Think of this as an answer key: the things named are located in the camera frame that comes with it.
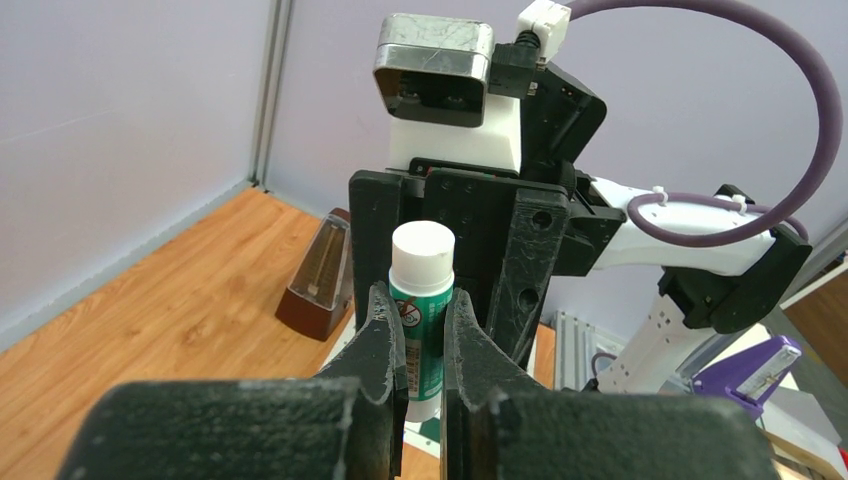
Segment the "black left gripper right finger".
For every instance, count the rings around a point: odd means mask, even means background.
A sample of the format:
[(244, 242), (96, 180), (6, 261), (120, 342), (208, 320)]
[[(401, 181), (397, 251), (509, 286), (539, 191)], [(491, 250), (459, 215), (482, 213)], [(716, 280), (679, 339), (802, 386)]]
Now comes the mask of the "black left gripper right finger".
[(733, 403), (554, 391), (480, 328), (456, 289), (444, 332), (446, 479), (774, 479), (766, 438)]

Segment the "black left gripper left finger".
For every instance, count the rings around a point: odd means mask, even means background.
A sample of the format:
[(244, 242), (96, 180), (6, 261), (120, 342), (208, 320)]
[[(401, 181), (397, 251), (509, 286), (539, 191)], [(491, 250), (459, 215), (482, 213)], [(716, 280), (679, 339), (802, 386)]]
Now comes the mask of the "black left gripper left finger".
[(388, 287), (309, 378), (136, 381), (87, 414), (61, 479), (393, 479), (402, 470), (403, 334)]

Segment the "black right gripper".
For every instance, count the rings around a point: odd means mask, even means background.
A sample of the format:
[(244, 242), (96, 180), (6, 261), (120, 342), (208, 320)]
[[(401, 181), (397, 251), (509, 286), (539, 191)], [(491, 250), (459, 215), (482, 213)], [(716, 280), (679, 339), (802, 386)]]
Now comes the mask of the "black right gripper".
[[(521, 368), (551, 278), (584, 277), (626, 221), (574, 165), (607, 106), (555, 64), (536, 76), (521, 104), (522, 167), (517, 174), (413, 159), (424, 178), (416, 206), (457, 237), (458, 284), (472, 297), (484, 331)], [(349, 180), (355, 326), (367, 320), (370, 287), (388, 280), (392, 233), (402, 211), (402, 177), (360, 170)]]

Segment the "green white glue stick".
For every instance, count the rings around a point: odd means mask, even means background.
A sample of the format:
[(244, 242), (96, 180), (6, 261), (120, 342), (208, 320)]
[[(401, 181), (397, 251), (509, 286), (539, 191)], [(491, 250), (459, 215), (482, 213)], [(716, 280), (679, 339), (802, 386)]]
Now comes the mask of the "green white glue stick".
[(408, 422), (427, 421), (441, 406), (445, 315), (455, 280), (454, 247), (452, 231), (435, 221), (407, 222), (392, 234), (388, 279), (405, 341)]

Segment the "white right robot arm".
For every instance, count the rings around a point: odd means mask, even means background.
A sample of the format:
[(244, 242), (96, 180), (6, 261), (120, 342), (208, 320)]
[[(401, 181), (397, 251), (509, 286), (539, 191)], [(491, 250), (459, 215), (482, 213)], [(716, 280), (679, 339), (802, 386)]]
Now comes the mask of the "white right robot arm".
[(356, 312), (388, 277), (391, 235), (431, 220), (455, 235), (453, 268), (482, 329), (520, 365), (528, 361), (552, 278), (619, 265), (657, 265), (658, 295), (614, 365), (594, 378), (605, 392), (655, 392), (712, 333), (765, 317), (807, 260), (801, 227), (774, 226), (745, 241), (686, 248), (658, 241), (631, 219), (632, 187), (575, 168), (604, 120), (605, 103), (556, 66), (537, 75), (521, 105), (517, 173), (414, 154), (397, 173), (356, 172), (349, 182)]

